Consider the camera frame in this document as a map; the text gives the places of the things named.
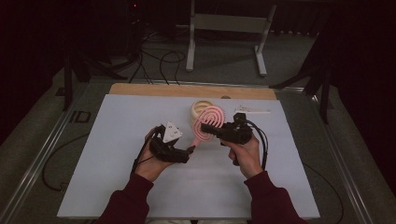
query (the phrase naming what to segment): maroon sleeve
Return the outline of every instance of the maroon sleeve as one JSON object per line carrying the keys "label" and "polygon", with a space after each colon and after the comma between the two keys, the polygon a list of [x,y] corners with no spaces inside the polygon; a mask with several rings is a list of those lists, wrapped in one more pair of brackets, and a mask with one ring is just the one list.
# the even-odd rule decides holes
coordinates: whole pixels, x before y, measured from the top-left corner
{"label": "maroon sleeve", "polygon": [[274,186],[266,171],[245,181],[251,200],[253,224],[306,223],[295,211],[285,189]]}
{"label": "maroon sleeve", "polygon": [[95,224],[144,224],[149,212],[147,196],[153,183],[144,177],[131,174],[125,189],[115,191]]}

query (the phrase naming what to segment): wooden board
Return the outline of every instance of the wooden board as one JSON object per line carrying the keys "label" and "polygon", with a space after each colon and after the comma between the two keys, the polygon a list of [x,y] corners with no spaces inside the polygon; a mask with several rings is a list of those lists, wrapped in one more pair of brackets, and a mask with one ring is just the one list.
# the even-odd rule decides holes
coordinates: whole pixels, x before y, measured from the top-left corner
{"label": "wooden board", "polygon": [[276,100],[273,90],[268,88],[218,87],[218,86],[178,86],[116,83],[110,94],[147,96],[186,96],[250,100]]}

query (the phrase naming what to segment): table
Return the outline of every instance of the table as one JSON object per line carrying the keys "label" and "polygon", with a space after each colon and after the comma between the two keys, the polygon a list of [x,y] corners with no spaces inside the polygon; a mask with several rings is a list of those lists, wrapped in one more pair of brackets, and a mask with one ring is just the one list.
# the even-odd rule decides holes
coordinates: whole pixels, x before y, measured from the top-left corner
{"label": "table", "polygon": [[[188,132],[190,124],[180,122],[188,119],[188,116],[179,111],[189,110],[191,103],[198,99],[192,96],[210,98],[224,109],[226,118],[229,119],[233,115],[232,108],[236,105],[270,108],[269,115],[247,116],[259,127],[266,126],[263,129],[272,144],[267,170],[276,185],[289,191],[301,217],[319,216],[283,109],[273,91],[234,87],[115,84],[109,93],[81,154],[58,217],[99,217],[111,193],[122,189],[128,181],[133,159],[141,147],[139,144],[134,146],[133,143],[143,144],[146,132],[159,122],[172,119],[184,131],[184,136],[176,147],[186,146],[192,138]],[[158,111],[162,111],[160,116],[152,116],[158,114]],[[227,158],[228,149],[221,147],[219,141],[204,143],[197,149],[187,164],[169,167],[156,180],[148,196],[148,217],[249,219],[248,189],[243,184],[244,177],[239,168],[232,166]]]}

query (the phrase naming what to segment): gray carpet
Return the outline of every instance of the gray carpet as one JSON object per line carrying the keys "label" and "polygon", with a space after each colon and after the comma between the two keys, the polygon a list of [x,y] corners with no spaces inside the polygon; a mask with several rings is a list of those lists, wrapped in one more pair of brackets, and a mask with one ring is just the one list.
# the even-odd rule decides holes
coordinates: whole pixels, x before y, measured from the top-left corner
{"label": "gray carpet", "polygon": [[[264,60],[269,75],[263,78],[258,75],[253,54],[253,47],[258,40],[259,38],[256,41],[254,36],[242,41],[201,39],[196,44],[194,71],[186,72],[185,61],[183,61],[177,73],[177,80],[182,85],[189,82],[250,86],[276,84],[298,73],[314,42],[314,39],[300,35],[270,35],[264,48]],[[163,40],[161,37],[154,36],[144,45],[144,51],[161,58],[167,52],[163,49],[179,50],[186,54],[187,47],[186,36],[174,40]],[[170,54],[165,60],[177,60],[177,56]],[[163,80],[159,60],[144,53],[142,64],[150,78]],[[120,74],[130,77],[137,66],[137,63],[133,64],[120,71]],[[163,63],[163,73],[172,83],[175,83],[176,69],[177,63]],[[92,117],[88,123],[68,123],[56,147],[90,130],[102,99],[114,82],[117,81],[108,77],[95,76],[89,84],[80,85],[80,87],[85,87],[85,91],[71,109],[89,111]],[[139,70],[133,82],[146,82],[143,69]],[[303,87],[305,82],[306,80],[302,80],[293,86]],[[51,90],[37,102],[28,116],[1,146],[0,208],[6,206],[20,183],[23,173],[44,145],[52,127],[62,114],[63,98],[54,96],[59,87],[62,87],[62,73],[55,77]],[[359,187],[373,223],[396,223],[395,198],[340,102],[336,88],[332,88],[331,91],[331,106],[328,111],[330,124],[325,128],[320,120],[315,119],[318,115],[317,110],[312,106],[311,99],[290,91],[279,91],[276,97],[285,108],[301,159],[307,165],[304,168],[321,214],[321,218],[309,220],[309,223],[336,223],[343,212],[343,219],[340,223],[360,223],[345,183],[334,162],[331,153],[332,144],[326,137],[325,129],[332,131],[332,136]],[[85,140],[86,138],[83,137],[62,147],[51,158],[46,178],[53,187],[58,188],[62,182],[70,180]],[[63,196],[61,192],[46,188],[39,176],[12,223],[84,223],[85,220],[56,217]]]}

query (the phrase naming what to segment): white board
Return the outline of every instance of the white board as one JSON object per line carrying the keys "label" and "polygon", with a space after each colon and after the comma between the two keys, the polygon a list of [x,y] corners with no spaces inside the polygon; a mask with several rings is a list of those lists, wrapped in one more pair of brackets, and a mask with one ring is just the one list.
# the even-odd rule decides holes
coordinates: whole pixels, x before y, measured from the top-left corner
{"label": "white board", "polygon": [[[128,182],[144,137],[155,126],[172,121],[183,137],[176,148],[193,139],[190,106],[203,98],[109,94],[99,110],[78,161],[58,217],[99,217],[114,190]],[[274,184],[285,188],[297,213],[319,217],[311,188],[279,101],[209,99],[232,122],[242,105],[270,110],[248,114],[265,131],[268,142],[266,170]],[[148,195],[148,217],[166,219],[250,218],[251,197],[245,177],[228,158],[229,149],[219,139],[201,143],[186,164],[168,167]]]}

